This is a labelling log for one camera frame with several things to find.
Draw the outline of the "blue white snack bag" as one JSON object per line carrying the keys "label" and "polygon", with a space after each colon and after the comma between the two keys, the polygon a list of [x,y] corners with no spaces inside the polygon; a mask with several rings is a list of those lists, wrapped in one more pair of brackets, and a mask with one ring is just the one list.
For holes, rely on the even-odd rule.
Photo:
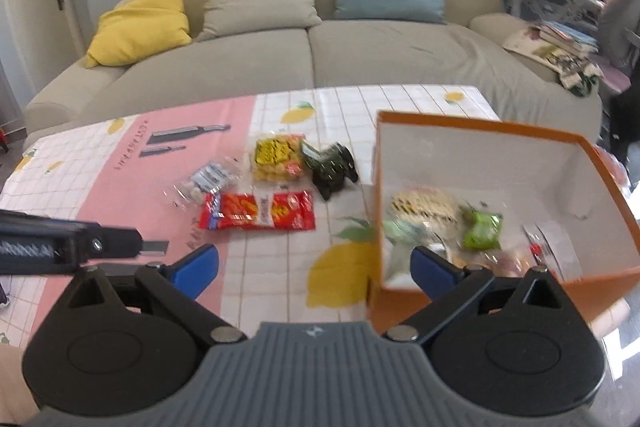
{"label": "blue white snack bag", "polygon": [[523,225],[522,230],[538,265],[545,265],[562,282],[582,278],[582,266],[562,225],[555,221],[537,222]]}

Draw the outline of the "clear bag white candies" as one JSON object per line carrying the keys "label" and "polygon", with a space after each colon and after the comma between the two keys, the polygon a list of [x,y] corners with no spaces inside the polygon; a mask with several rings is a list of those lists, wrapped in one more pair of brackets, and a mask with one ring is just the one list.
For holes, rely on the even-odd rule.
{"label": "clear bag white candies", "polygon": [[163,189],[172,207],[191,209],[204,204],[208,195],[215,195],[240,179],[240,164],[235,158],[212,160],[201,165]]}

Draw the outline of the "dark green black snack pack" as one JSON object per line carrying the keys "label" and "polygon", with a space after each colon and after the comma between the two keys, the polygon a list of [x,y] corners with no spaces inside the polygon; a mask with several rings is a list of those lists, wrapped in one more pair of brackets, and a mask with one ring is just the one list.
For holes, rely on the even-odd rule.
{"label": "dark green black snack pack", "polygon": [[345,181],[359,181],[355,159],[349,149],[334,143],[324,150],[317,150],[307,141],[300,146],[304,165],[311,175],[311,182],[327,202],[334,193],[341,192]]}

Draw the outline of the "orange cardboard box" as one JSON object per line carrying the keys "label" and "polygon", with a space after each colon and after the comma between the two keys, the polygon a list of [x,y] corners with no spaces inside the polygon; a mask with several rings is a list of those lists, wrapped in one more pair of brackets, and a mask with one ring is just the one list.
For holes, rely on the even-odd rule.
{"label": "orange cardboard box", "polygon": [[639,284],[639,227],[597,150],[578,134],[525,124],[382,112],[373,151],[375,221],[394,195],[436,188],[500,213],[500,245],[521,248],[526,225],[572,248],[555,270],[591,322]]}

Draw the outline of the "yellow cushion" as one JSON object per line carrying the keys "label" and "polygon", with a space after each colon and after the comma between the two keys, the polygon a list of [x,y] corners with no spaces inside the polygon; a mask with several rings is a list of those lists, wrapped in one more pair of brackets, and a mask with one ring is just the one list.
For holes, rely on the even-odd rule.
{"label": "yellow cushion", "polygon": [[100,16],[85,68],[130,66],[191,42],[184,0],[130,0]]}

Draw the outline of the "mixed dried fruit bag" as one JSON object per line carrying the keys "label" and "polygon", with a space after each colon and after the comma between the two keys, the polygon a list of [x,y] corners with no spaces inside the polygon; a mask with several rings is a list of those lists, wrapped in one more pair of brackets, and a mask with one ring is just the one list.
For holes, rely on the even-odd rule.
{"label": "mixed dried fruit bag", "polygon": [[450,261],[458,268],[465,265],[481,265],[497,277],[522,277],[537,262],[527,248],[513,248],[503,251],[462,251],[453,249]]}

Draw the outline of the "grey beige sofa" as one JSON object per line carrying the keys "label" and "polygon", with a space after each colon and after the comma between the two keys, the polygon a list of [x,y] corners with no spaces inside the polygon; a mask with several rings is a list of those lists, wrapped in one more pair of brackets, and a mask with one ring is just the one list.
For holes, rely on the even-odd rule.
{"label": "grey beige sofa", "polygon": [[600,96],[579,98],[551,70],[508,52],[506,38],[526,23],[508,14],[502,0],[445,0],[440,24],[339,20],[335,0],[314,3],[320,23],[308,29],[196,40],[125,67],[76,62],[27,104],[27,138],[235,96],[449,84],[477,88],[503,120],[598,139]]}

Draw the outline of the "rice puff bar pack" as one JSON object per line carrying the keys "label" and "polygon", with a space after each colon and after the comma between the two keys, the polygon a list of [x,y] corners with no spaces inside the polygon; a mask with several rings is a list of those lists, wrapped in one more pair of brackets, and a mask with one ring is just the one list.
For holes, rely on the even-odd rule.
{"label": "rice puff bar pack", "polygon": [[442,231],[454,230],[460,220],[458,200],[431,187],[395,193],[387,212],[394,218]]}

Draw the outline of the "yellow label cracker pack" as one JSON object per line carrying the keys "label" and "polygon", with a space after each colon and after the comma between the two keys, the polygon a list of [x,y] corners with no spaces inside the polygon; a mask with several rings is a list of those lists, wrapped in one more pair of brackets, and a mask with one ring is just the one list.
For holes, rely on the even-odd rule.
{"label": "yellow label cracker pack", "polygon": [[252,156],[252,175],[257,181],[284,182],[304,173],[302,134],[270,134],[258,138]]}

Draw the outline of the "pink lemon tablecloth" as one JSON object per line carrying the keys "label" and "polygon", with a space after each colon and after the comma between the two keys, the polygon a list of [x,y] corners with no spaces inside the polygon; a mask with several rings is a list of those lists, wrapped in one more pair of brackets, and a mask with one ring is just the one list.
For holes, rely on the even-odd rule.
{"label": "pink lemon tablecloth", "polygon": [[[216,279],[200,303],[253,334],[264,322],[349,322],[367,315],[363,260],[372,249],[371,170],[375,119],[382,110],[490,119],[480,91],[454,86],[366,86],[285,91],[180,106],[117,118],[40,139],[1,192],[3,208],[96,221],[163,241],[172,263],[211,243]],[[306,232],[198,227],[198,206],[178,183],[208,162],[234,173],[238,192],[254,190],[250,161],[258,138],[297,133],[313,146],[341,143],[358,183],[314,199]]]}

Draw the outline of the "stack of magazines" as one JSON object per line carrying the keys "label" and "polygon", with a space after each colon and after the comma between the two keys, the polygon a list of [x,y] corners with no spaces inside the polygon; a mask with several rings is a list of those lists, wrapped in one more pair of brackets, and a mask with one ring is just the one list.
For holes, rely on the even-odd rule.
{"label": "stack of magazines", "polygon": [[599,51],[597,40],[560,23],[529,25],[506,38],[502,46],[554,72],[558,83],[578,98],[590,95],[602,78],[602,70],[592,60]]}

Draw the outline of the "red snack packet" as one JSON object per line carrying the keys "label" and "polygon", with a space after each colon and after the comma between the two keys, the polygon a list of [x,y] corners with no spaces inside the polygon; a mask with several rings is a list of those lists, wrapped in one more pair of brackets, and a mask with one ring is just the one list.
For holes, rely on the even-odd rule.
{"label": "red snack packet", "polygon": [[311,231],[316,228],[314,198],[307,191],[209,194],[198,217],[198,227],[208,231]]}

